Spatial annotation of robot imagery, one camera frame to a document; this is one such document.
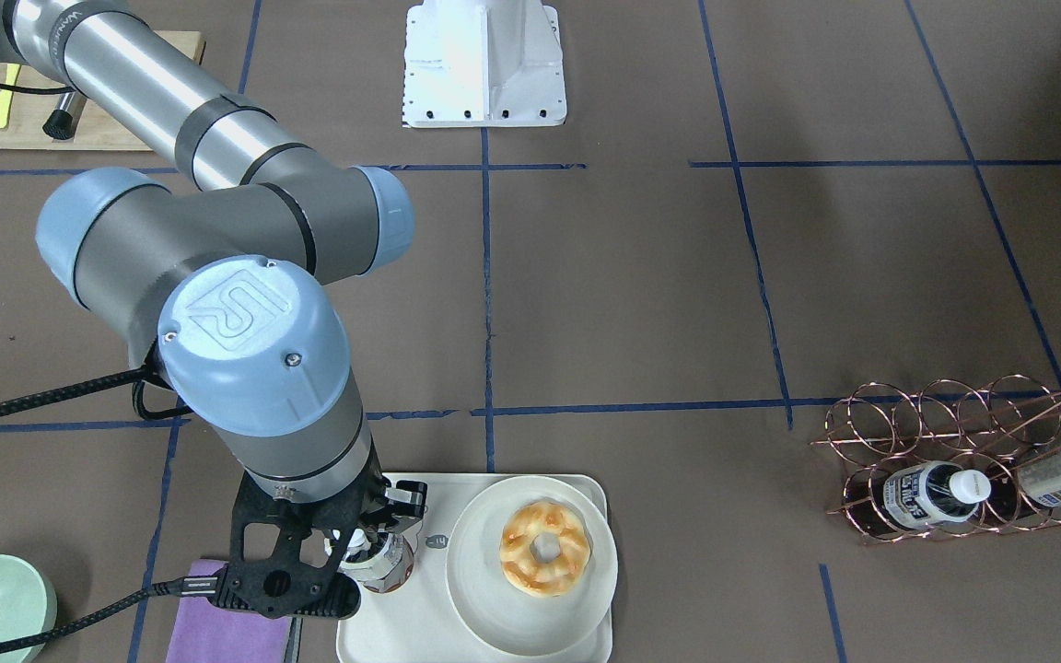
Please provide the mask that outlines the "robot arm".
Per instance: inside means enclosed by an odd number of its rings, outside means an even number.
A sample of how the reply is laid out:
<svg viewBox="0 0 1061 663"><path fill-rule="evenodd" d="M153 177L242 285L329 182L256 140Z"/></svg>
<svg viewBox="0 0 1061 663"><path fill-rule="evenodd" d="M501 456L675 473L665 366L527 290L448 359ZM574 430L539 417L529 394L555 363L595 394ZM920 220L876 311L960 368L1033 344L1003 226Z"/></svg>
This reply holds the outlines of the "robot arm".
<svg viewBox="0 0 1061 663"><path fill-rule="evenodd" d="M176 165L177 197L93 169L44 206L48 268L218 431L269 498L341 494L372 456L350 349L324 286L407 251L386 169L342 169L209 75L122 1L0 1L0 63L72 87Z"/></svg>

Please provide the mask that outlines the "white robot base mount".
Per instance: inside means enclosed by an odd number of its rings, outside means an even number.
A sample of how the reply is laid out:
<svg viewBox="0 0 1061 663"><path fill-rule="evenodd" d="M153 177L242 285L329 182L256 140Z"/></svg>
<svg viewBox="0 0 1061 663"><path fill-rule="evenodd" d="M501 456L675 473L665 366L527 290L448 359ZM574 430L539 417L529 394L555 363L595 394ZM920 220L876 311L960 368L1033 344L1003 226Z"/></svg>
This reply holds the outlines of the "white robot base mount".
<svg viewBox="0 0 1061 663"><path fill-rule="evenodd" d="M566 124L559 14L542 1L424 1L405 17L402 125Z"/></svg>

